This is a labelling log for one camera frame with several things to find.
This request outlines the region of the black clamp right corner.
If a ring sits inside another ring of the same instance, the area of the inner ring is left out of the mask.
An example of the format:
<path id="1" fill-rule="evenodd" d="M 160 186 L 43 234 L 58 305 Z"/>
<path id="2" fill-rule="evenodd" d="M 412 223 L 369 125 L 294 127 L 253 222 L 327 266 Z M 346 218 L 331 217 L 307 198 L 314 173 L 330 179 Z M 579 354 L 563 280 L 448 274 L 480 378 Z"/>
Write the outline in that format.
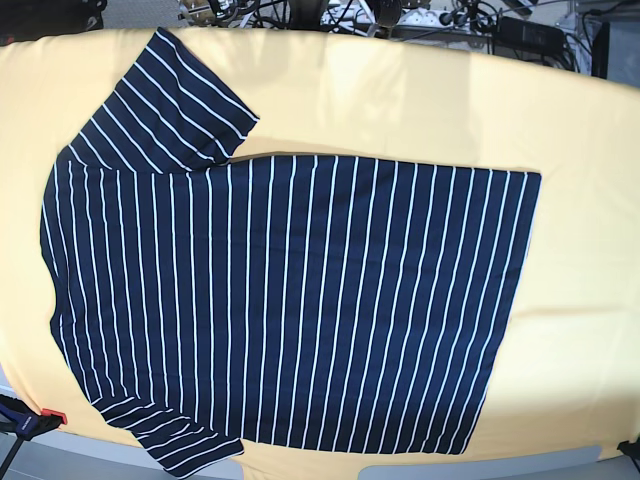
<path id="1" fill-rule="evenodd" d="M 640 461 L 640 439 L 634 442 L 623 441 L 618 444 L 617 449 L 625 456 L 634 461 Z"/>

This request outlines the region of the navy white striped T-shirt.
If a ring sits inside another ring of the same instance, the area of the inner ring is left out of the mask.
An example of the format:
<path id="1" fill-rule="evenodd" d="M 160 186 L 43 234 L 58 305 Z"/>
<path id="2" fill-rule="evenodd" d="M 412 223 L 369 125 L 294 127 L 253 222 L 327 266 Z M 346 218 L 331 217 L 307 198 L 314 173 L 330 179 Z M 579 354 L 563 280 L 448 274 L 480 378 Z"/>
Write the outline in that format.
<path id="1" fill-rule="evenodd" d="M 360 156 L 233 161 L 257 116 L 159 29 L 43 195 L 52 336 L 184 479 L 245 441 L 468 447 L 541 177 Z"/>

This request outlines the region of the black power adapter brick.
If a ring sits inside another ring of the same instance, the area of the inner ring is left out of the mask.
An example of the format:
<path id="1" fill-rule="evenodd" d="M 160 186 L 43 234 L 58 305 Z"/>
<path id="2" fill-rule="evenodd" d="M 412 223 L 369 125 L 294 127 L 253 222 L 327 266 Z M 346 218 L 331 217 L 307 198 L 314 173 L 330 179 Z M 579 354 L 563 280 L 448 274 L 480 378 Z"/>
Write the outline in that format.
<path id="1" fill-rule="evenodd" d="M 502 17 L 493 33 L 494 40 L 506 48 L 545 56 L 564 52 L 564 32 L 556 27 Z"/>

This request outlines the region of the white power strip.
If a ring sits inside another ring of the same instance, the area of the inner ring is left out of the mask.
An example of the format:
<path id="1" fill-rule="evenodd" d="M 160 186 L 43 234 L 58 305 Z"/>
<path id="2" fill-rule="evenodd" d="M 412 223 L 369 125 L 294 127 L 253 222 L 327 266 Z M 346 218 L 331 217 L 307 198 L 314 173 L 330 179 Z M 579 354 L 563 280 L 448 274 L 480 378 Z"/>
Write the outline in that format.
<path id="1" fill-rule="evenodd" d="M 372 11 L 362 5 L 346 8 L 345 5 L 330 5 L 321 17 L 321 26 L 329 27 L 335 23 L 347 30 L 365 30 L 374 24 Z M 452 13 L 448 10 L 433 10 L 424 7 L 405 9 L 402 11 L 395 28 L 443 29 L 446 27 L 462 27 L 469 20 L 465 10 Z"/>

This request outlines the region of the yellow table cloth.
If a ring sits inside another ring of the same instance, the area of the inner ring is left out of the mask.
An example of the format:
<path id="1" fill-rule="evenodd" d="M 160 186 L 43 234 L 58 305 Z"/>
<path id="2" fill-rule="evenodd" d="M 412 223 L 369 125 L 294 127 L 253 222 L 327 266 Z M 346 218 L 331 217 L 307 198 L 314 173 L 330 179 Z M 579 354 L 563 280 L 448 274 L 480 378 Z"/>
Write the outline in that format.
<path id="1" fill-rule="evenodd" d="M 1 366 L 65 432 L 136 448 L 88 404 L 49 331 L 43 189 L 147 30 L 1 50 Z M 464 460 L 599 446 L 639 433 L 639 92 L 508 60 L 347 35 L 185 28 L 178 38 L 259 117 L 237 150 L 362 154 L 538 171 L 532 240 Z"/>

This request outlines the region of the blue black bar clamp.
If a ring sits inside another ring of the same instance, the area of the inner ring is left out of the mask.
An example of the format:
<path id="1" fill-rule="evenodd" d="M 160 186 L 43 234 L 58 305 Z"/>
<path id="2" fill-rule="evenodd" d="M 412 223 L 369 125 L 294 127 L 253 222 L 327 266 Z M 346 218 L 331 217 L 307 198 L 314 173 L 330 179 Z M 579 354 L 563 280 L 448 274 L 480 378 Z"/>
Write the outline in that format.
<path id="1" fill-rule="evenodd" d="M 40 413 L 36 413 L 22 400 L 2 394 L 1 432 L 14 434 L 16 439 L 1 464 L 1 478 L 5 477 L 25 442 L 66 424 L 67 416 L 62 412 L 43 409 Z"/>

